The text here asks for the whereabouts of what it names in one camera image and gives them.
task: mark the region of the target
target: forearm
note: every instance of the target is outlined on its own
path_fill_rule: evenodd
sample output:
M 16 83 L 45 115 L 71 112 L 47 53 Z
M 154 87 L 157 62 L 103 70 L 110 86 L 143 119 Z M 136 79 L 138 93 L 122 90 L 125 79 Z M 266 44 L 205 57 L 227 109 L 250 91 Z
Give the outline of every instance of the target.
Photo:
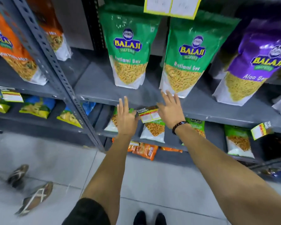
M 115 224 L 120 204 L 120 191 L 125 171 L 129 135 L 118 135 L 104 160 L 90 180 L 81 198 L 91 198 L 105 209 L 111 224 Z
M 281 197 L 263 179 L 200 136 L 190 125 L 179 126 L 176 134 L 231 223 L 247 222 L 246 218 L 252 216 L 250 212 L 255 213 L 252 220 L 254 216 L 260 218 L 259 213 L 263 214 L 267 206 L 281 207 Z

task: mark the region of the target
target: person's left hand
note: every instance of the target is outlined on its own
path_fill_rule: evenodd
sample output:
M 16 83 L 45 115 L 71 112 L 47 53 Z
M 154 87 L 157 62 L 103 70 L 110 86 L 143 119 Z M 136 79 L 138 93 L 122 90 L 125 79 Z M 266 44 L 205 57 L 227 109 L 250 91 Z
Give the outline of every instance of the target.
M 138 126 L 139 116 L 135 117 L 136 110 L 129 113 L 127 96 L 124 96 L 124 101 L 125 104 L 123 105 L 122 99 L 119 99 L 119 104 L 116 106 L 118 112 L 116 123 L 119 135 L 128 135 L 132 137 Z

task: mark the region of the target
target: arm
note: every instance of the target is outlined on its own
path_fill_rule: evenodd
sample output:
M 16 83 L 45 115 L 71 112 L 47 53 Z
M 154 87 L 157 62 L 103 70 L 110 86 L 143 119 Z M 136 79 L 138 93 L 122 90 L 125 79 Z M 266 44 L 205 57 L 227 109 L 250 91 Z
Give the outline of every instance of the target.
M 117 105 L 118 135 L 81 196 L 101 204 L 111 225 L 116 224 L 118 219 L 127 149 L 138 124 L 138 117 L 135 118 L 136 110 L 129 113 L 128 99 L 124 98 L 125 106 L 121 99 Z
M 158 103 L 158 113 L 172 129 L 185 121 L 180 100 L 168 91 L 162 96 L 166 105 Z M 191 125 L 180 125 L 175 132 L 230 223 L 281 224 L 281 196 L 262 178 L 199 135 Z

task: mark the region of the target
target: black sleeve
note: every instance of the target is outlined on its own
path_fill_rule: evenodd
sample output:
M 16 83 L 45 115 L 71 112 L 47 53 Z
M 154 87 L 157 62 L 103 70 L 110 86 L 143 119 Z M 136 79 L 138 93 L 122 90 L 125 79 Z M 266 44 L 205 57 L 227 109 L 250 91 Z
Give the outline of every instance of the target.
M 89 198 L 80 199 L 62 225 L 110 225 L 101 204 Z

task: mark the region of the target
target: hand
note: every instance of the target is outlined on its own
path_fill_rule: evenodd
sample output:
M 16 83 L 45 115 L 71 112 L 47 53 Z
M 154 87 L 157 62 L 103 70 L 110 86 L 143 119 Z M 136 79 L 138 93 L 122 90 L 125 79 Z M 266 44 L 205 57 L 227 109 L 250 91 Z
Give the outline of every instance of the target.
M 180 100 L 177 94 L 174 94 L 174 97 L 171 95 L 171 93 L 166 90 L 165 94 L 163 91 L 161 91 L 161 95 L 165 101 L 165 105 L 158 102 L 158 114 L 161 117 L 161 119 L 164 121 L 164 123 L 172 129 L 177 123 L 181 121 L 185 121 L 185 117 L 180 105 Z
M 116 106 L 118 112 L 116 123 L 118 125 L 119 135 L 128 135 L 132 137 L 138 126 L 139 116 L 135 117 L 136 110 L 129 113 L 128 99 L 126 96 L 124 96 L 124 101 L 125 105 L 123 106 L 122 99 L 119 99 L 119 104 Z

